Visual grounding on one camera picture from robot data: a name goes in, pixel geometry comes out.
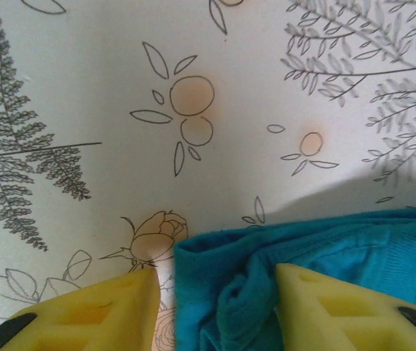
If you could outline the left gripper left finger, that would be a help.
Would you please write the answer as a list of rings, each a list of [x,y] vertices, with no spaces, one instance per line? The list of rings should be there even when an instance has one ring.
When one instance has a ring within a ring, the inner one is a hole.
[[[159,302],[155,269],[126,273],[14,314],[0,350],[150,350]]]

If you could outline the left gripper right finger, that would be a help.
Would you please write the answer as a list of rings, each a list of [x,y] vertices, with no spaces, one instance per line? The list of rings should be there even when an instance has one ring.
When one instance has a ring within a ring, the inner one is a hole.
[[[416,350],[416,306],[297,265],[276,266],[285,350]]]

